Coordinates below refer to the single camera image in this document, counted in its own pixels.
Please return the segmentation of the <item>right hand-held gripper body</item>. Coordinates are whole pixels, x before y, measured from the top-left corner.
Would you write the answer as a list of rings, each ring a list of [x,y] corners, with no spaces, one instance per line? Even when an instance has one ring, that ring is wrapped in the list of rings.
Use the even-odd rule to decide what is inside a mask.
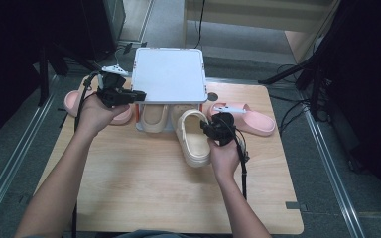
[[[245,146],[246,141],[242,133],[234,125],[234,117],[230,112],[219,112],[211,115],[207,122],[207,137],[225,146],[236,141]]]

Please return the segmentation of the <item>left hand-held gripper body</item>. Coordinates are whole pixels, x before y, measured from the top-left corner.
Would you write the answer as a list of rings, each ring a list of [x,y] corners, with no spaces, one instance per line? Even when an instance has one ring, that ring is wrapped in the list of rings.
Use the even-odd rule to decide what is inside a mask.
[[[114,107],[129,103],[128,96],[123,91],[125,73],[119,65],[104,66],[99,72],[97,96],[105,106]]]

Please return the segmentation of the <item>cream clog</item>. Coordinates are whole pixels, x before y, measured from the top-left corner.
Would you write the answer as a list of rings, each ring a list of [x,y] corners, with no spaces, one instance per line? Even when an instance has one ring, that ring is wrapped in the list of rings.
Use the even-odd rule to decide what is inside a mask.
[[[164,104],[148,104],[143,106],[140,122],[148,133],[160,133],[168,121],[169,106]]]
[[[206,116],[194,105],[179,104],[171,109],[171,122],[181,145],[186,163],[193,168],[210,164],[210,146],[200,123]]]

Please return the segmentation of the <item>pink slipper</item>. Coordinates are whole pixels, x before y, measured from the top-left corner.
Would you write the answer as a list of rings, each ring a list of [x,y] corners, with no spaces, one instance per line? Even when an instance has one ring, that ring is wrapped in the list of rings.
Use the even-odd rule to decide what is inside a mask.
[[[207,109],[207,117],[211,118],[218,113],[230,113],[234,118],[235,126],[243,132],[267,137],[275,130],[275,121],[260,112],[252,110],[246,103],[218,102]]]
[[[65,111],[71,116],[76,117],[78,113],[79,103],[82,96],[82,92],[79,90],[73,90],[69,92],[63,102],[63,107]],[[131,108],[126,110],[125,112],[117,115],[110,122],[111,125],[124,125],[130,121],[132,118],[133,111]]]

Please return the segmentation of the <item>white shoe rack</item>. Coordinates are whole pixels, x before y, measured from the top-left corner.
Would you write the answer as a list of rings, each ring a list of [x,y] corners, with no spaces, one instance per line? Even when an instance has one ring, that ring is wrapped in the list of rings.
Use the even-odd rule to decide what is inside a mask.
[[[142,111],[148,105],[201,105],[207,100],[203,54],[199,49],[139,48],[131,88],[147,93],[136,103],[136,128],[145,132]]]

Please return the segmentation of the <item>person's left hand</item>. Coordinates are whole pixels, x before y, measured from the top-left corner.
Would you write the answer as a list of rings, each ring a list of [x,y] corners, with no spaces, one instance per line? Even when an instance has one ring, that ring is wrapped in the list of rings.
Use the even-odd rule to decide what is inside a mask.
[[[75,135],[83,138],[94,138],[116,116],[129,109],[129,105],[108,108],[96,95],[91,95],[83,103]]]

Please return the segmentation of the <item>person's right hand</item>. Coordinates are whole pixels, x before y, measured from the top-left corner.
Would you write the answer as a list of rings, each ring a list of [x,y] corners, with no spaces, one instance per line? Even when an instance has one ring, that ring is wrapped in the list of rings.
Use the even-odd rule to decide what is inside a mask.
[[[234,179],[234,173],[240,163],[237,144],[232,141],[225,146],[219,146],[212,139],[208,139],[207,142],[210,146],[210,160],[217,181]]]

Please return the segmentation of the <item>small black plug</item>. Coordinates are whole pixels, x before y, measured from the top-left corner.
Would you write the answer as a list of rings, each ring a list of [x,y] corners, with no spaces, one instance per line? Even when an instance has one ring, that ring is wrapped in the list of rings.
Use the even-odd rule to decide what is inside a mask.
[[[124,47],[124,50],[123,50],[123,55],[126,55],[128,54],[129,52],[131,52],[133,49],[138,49],[138,48],[145,48],[147,47],[147,42],[143,42],[143,43],[128,43],[125,47]]]

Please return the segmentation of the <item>dark cabinet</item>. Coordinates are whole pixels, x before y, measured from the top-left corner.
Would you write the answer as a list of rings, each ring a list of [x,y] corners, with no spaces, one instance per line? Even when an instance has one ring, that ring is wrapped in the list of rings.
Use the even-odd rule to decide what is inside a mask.
[[[126,20],[123,0],[81,0],[90,38],[91,58],[104,60],[114,53]]]

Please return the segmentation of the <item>black tripod stand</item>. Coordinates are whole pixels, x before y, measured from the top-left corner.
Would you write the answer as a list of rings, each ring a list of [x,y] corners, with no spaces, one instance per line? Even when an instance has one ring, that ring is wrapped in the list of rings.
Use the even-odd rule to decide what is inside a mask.
[[[50,85],[48,74],[48,63],[51,64],[55,72],[63,75],[67,74],[67,65],[64,62],[64,56],[71,58],[90,71],[101,70],[100,66],[92,64],[74,51],[69,50],[61,44],[42,43],[39,49],[39,83],[40,83],[40,99],[38,106],[42,107],[50,98]]]

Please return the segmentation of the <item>black metal stand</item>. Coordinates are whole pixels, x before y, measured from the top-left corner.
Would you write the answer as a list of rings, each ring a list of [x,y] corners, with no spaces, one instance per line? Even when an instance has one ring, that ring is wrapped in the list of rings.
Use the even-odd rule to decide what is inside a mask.
[[[333,42],[334,34],[332,32],[328,32],[324,37],[321,38],[319,45],[308,59],[268,79],[259,80],[258,83],[270,85],[290,75],[293,75],[296,72],[300,72],[301,74],[296,80],[296,89],[303,91],[306,90],[309,85],[312,86],[311,96],[309,98],[310,112],[313,118],[318,121],[319,89],[321,82],[324,80],[323,66],[327,59],[326,54],[332,47]]]

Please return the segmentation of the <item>dark curtain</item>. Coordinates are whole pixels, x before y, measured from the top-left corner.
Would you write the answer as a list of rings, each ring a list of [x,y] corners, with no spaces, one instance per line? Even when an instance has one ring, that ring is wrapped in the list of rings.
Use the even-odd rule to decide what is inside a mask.
[[[42,43],[57,43],[68,0],[0,0],[0,129],[40,89]]]
[[[341,0],[329,33],[336,130],[351,158],[381,179],[381,0]]]

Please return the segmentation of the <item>light wooden furniture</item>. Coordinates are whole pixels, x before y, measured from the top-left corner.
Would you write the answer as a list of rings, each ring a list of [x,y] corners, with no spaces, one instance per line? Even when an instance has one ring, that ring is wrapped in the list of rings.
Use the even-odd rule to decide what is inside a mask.
[[[283,30],[296,62],[324,36],[341,0],[185,0],[187,20]]]

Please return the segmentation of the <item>person's grey-blue shirt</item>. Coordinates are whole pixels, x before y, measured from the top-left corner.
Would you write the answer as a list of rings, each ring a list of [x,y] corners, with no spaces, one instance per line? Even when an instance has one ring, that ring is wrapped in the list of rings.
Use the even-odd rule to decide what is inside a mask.
[[[136,230],[126,234],[117,235],[114,238],[192,238],[181,233],[159,230]]]

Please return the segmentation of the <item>metal floor rail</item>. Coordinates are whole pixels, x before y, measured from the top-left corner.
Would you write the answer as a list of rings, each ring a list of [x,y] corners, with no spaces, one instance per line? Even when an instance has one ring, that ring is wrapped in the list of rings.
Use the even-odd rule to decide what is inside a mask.
[[[314,137],[319,156],[322,160],[324,169],[351,238],[366,238],[355,207],[333,161],[333,156],[328,148],[318,122],[314,120],[314,117],[310,112],[306,112],[305,117]]]
[[[34,92],[0,131],[0,205],[48,116],[62,78],[54,75],[49,80],[50,93],[42,105],[36,103],[39,92]]]

